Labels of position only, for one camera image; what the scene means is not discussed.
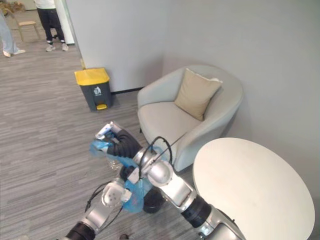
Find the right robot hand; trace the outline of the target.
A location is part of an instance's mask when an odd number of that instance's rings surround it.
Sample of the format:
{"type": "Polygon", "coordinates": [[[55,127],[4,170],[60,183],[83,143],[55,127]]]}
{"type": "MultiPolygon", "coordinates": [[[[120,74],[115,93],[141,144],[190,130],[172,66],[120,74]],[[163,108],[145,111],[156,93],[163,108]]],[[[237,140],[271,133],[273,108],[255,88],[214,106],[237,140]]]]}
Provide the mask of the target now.
{"type": "Polygon", "coordinates": [[[99,130],[92,145],[108,155],[130,159],[143,148],[131,133],[113,121],[99,130]]]}

